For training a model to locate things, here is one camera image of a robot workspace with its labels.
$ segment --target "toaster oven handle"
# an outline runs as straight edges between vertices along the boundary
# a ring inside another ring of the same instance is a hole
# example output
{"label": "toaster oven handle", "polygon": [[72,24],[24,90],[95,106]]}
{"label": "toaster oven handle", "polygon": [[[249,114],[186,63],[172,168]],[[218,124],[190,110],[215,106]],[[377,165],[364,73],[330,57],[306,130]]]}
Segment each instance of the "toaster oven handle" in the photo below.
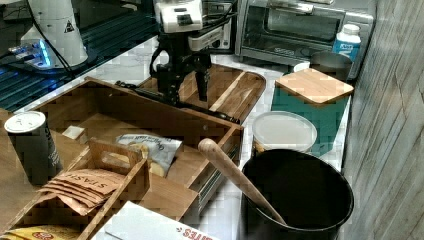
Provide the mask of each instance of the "toaster oven handle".
{"label": "toaster oven handle", "polygon": [[290,3],[287,0],[269,0],[267,7],[275,10],[303,14],[312,14],[312,11],[314,10],[314,6],[311,4]]}

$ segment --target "blue light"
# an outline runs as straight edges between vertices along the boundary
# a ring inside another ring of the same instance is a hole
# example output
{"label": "blue light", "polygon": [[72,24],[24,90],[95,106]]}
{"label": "blue light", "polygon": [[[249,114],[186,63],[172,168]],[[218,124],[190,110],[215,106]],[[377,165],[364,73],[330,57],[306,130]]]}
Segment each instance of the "blue light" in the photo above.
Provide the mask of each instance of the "blue light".
{"label": "blue light", "polygon": [[50,66],[50,59],[49,55],[47,54],[46,46],[44,45],[44,42],[40,40],[40,47],[41,51],[43,52],[44,60],[46,61],[46,65]]}

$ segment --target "wooden wall panel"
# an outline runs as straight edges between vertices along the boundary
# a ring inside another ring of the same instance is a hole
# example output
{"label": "wooden wall panel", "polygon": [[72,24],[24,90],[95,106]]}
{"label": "wooden wall panel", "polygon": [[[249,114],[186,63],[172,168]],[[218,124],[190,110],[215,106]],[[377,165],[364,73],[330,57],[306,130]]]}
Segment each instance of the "wooden wall panel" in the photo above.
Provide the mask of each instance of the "wooden wall panel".
{"label": "wooden wall panel", "polygon": [[424,239],[424,1],[381,0],[353,97],[340,239]]}

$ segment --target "marble countertop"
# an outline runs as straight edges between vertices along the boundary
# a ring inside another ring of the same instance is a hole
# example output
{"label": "marble countertop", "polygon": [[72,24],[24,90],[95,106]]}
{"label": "marble countertop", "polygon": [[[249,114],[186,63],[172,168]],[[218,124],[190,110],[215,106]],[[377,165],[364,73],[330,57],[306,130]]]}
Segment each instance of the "marble countertop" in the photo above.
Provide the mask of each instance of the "marble countertop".
{"label": "marble countertop", "polygon": [[[124,81],[126,83],[138,85],[150,76],[149,64],[156,46],[156,38],[149,39],[137,47],[84,74],[83,76],[67,83],[61,88],[56,89],[54,92],[51,92],[17,110],[15,113],[27,111],[51,99],[52,97],[63,93],[84,81],[84,77],[86,76],[91,76],[112,84],[116,81]],[[158,62],[167,62],[167,56],[161,55],[158,58]],[[262,75],[266,79],[266,88],[264,93],[242,124],[245,129],[239,166],[241,169],[247,160],[249,160],[251,154],[253,141],[253,119],[261,113],[271,110],[272,97],[275,88],[274,81],[282,76],[284,72],[287,72],[287,67],[282,65],[272,65],[269,63],[267,65],[263,63],[260,64],[258,61],[254,60],[244,61],[241,63],[238,61],[238,58],[233,55],[212,55],[212,62],[254,72]],[[341,170],[348,108],[349,107],[345,109],[333,150],[321,156],[322,160],[330,163],[338,171]],[[236,239],[240,215],[240,200],[240,190],[231,182],[224,181],[222,186],[218,188],[216,195],[211,199],[201,213],[198,222],[187,224],[194,225],[199,230],[222,240]]]}

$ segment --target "wooden tray handle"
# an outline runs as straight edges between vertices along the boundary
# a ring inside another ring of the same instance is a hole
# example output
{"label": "wooden tray handle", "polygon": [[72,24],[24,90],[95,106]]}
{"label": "wooden tray handle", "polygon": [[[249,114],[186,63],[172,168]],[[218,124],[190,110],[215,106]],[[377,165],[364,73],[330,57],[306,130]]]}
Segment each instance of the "wooden tray handle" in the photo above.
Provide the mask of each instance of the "wooden tray handle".
{"label": "wooden tray handle", "polygon": [[[93,162],[97,168],[119,168],[119,169],[123,169],[123,170],[125,169],[126,171],[129,171],[135,166],[136,163],[142,160],[141,152],[136,151],[134,148],[131,148],[129,146],[111,144],[109,142],[99,140],[96,138],[91,138],[88,141],[88,146],[90,148]],[[103,152],[116,153],[116,154],[128,157],[129,164],[130,164],[129,168],[124,168],[122,166],[117,166],[117,165],[102,161]]]}

